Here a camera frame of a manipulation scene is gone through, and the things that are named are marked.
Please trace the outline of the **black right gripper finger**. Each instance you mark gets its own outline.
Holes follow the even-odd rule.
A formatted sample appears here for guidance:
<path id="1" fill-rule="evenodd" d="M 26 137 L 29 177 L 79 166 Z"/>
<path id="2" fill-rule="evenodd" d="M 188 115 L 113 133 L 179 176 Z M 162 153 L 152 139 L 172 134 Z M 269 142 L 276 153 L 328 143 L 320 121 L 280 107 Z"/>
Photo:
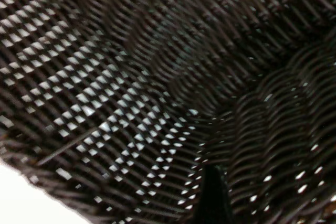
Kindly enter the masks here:
<path id="1" fill-rule="evenodd" d="M 224 171 L 217 165 L 206 165 L 201 198 L 193 223 L 232 223 Z"/>

